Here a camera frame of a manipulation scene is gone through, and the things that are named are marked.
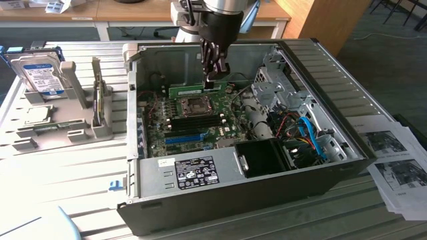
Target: motherboard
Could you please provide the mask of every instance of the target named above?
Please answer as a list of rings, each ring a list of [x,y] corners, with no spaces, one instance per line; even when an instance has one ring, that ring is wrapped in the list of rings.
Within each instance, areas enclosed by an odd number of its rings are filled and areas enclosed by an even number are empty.
[[[138,95],[148,117],[149,158],[224,148],[247,140],[244,109],[232,108],[237,94],[232,85],[220,84],[211,90],[201,85],[173,87],[164,93],[142,91]]]

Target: green circuit board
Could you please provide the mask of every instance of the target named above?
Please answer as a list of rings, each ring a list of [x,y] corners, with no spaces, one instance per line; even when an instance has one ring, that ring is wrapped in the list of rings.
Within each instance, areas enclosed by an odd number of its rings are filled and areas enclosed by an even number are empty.
[[[211,93],[192,94],[189,96],[185,95],[184,97],[176,97],[172,99],[165,97],[157,99],[157,103],[150,114],[150,121],[146,126],[148,157],[164,157],[168,155],[211,150],[217,148],[217,141],[223,139],[233,139],[235,142],[245,141],[245,134],[237,126],[237,120],[235,119],[231,110],[231,101],[236,94],[236,91],[227,94],[225,91],[221,90]],[[225,123],[221,123],[217,126],[196,129],[200,133],[205,134],[203,141],[165,144],[165,133],[171,133],[168,120],[192,117],[184,116],[181,100],[184,98],[199,98],[204,96],[208,96],[212,108],[211,115],[223,114],[221,118],[225,119]],[[153,105],[153,101],[154,98],[148,100],[148,111],[150,110],[149,106]],[[245,116],[239,109],[235,109],[235,113],[240,116],[240,122],[247,123]]]

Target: blue pcie slot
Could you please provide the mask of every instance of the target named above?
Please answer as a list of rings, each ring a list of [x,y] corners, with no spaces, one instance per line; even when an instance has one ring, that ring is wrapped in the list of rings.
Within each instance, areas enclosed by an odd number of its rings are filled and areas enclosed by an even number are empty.
[[[201,133],[197,135],[191,136],[181,136],[181,137],[173,137],[164,139],[165,144],[181,144],[181,143],[189,143],[189,142],[203,142],[203,139],[208,133]]]

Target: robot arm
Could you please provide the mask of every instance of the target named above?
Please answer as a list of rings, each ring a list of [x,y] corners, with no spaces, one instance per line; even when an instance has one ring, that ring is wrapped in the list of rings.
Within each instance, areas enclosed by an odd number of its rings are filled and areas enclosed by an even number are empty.
[[[204,88],[229,74],[227,50],[236,41],[248,0],[180,0],[171,3],[171,16],[180,30],[176,42],[197,42],[201,47]]]

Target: hard disk drive label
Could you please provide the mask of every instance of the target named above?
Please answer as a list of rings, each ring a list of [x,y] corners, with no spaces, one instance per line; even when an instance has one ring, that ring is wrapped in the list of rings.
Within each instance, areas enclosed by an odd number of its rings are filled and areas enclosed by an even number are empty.
[[[220,182],[212,156],[175,162],[177,187],[192,189]]]
[[[60,79],[53,76],[53,66],[50,64],[24,65],[29,80],[42,95],[57,95],[64,92]]]

